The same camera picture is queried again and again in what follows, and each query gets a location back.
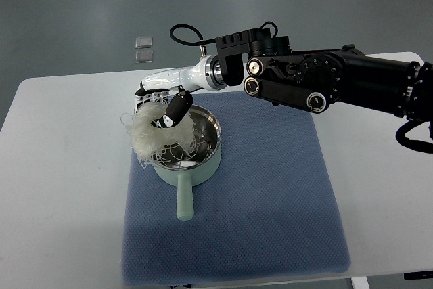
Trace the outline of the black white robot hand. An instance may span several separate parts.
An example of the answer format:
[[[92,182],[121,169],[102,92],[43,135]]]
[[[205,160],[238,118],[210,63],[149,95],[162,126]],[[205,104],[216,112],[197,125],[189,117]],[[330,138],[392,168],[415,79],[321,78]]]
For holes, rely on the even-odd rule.
[[[160,118],[152,125],[165,129],[177,126],[193,104],[192,92],[225,88],[219,60],[215,55],[201,58],[198,64],[186,68],[170,68],[153,73],[141,80],[135,92],[135,108],[148,102],[165,101],[170,91],[176,91]]]

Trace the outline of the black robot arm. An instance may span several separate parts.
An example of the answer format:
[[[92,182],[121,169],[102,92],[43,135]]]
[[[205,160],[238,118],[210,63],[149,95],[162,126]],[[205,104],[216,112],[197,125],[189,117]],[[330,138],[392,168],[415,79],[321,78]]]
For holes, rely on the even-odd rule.
[[[253,28],[215,40],[223,81],[243,85],[251,97],[321,113],[343,102],[432,121],[432,65],[341,49],[292,51],[287,37]]]

